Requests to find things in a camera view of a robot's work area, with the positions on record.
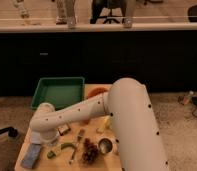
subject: wooden tabletop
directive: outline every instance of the wooden tabletop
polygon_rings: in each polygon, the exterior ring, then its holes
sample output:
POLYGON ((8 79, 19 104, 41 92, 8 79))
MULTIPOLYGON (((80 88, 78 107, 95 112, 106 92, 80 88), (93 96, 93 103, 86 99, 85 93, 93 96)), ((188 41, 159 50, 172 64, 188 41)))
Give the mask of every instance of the wooden tabletop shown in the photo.
MULTIPOLYGON (((105 87, 109 89, 110 85, 106 84, 87 84, 85 85, 85 96, 94 88, 105 87)), ((109 138, 113 142, 113 150, 106 155, 99 155, 96 161, 92 165, 86 165, 82 162, 83 154, 83 141, 82 139, 75 156, 75 161, 72 165, 69 165, 70 157, 73 153, 72 148, 66 148, 62 150, 60 155, 48 159, 47 153, 53 148, 48 146, 43 146, 39 159, 34 167, 34 171, 121 171, 121 164, 119 156, 116 154, 117 147, 114 143, 114 134, 111 130, 107 129, 104 133, 99 134, 96 132, 97 128, 101 126, 105 117, 100 117, 96 119, 91 119, 89 124, 85 125, 81 122, 71 123, 71 131, 59 138, 58 145, 64 142, 74 142, 76 140, 77 134, 81 128, 85 129, 84 138, 90 138, 95 144, 101 138, 109 138)), ((24 158, 26 151, 30 145, 30 129, 28 129, 24 143, 20 150, 17 162, 15 165, 15 171, 27 171, 20 166, 21 160, 24 158)))

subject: chair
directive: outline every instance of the chair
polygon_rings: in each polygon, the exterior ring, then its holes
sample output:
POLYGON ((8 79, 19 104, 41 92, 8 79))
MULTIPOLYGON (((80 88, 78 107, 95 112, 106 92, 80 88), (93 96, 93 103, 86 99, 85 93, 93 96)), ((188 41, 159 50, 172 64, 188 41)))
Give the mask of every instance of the chair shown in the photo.
POLYGON ((92 11, 93 11, 93 18, 91 19, 90 23, 95 24, 97 19, 105 19, 103 24, 112 22, 114 23, 120 23, 116 19, 116 17, 122 17, 113 15, 113 9, 120 8, 122 16, 125 16, 126 12, 126 1, 125 0, 94 0, 92 4, 92 11), (100 13, 102 12, 103 8, 109 9, 108 15, 100 16, 100 13))
POLYGON ((99 19, 105 18, 103 24, 106 24, 106 23, 111 24, 112 22, 114 22, 114 23, 120 23, 120 21, 118 21, 115 18, 122 17, 122 16, 113 15, 113 9, 115 9, 115 8, 108 8, 108 9, 110 9, 108 15, 100 16, 99 17, 99 19))
POLYGON ((187 13, 190 22, 197 22, 197 5, 191 6, 187 13))
POLYGON ((8 132, 9 137, 16 137, 18 135, 18 131, 13 127, 6 127, 3 129, 0 129, 0 135, 5 132, 8 132))

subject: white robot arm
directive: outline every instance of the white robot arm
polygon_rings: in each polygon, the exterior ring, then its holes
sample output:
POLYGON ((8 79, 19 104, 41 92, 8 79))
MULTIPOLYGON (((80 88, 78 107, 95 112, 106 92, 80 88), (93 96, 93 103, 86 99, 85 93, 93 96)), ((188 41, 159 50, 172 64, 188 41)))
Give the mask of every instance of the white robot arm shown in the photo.
POLYGON ((146 87, 134 79, 116 81, 108 93, 47 114, 34 115, 33 131, 47 141, 55 138, 59 125, 99 117, 112 117, 123 171, 169 171, 146 87))

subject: floor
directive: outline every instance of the floor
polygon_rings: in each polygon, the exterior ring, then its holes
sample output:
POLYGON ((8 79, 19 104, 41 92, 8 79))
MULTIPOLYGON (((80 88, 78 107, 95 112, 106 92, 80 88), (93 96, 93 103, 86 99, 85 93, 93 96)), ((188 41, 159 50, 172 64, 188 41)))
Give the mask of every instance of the floor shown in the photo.
MULTIPOLYGON (((150 93, 171 171, 197 171, 197 119, 193 104, 178 103, 180 93, 150 93)), ((13 171, 19 150, 33 115, 32 97, 0 97, 0 128, 14 126, 15 139, 0 136, 0 171, 13 171)))
MULTIPOLYGON (((13 5, 16 0, 0 0, 0 26, 55 25, 56 3, 51 0, 25 0, 24 4, 30 15, 22 19, 18 8, 13 5)), ((197 5, 197 0, 163 0, 161 3, 137 0, 133 6, 133 18, 136 23, 144 22, 188 22, 187 10, 197 5)), ((102 15, 108 13, 103 9, 102 15)), ((113 11, 121 15, 119 9, 113 11)), ((88 24, 91 17, 91 0, 76 0, 75 15, 78 23, 88 24)))

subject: green tray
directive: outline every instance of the green tray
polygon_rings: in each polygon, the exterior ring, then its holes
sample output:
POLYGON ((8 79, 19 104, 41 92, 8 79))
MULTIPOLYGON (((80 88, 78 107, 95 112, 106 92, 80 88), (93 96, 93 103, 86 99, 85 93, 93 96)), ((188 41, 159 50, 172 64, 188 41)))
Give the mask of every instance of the green tray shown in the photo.
POLYGON ((57 77, 41 78, 35 90, 31 109, 48 102, 55 106, 55 109, 63 109, 78 103, 84 99, 83 77, 57 77))

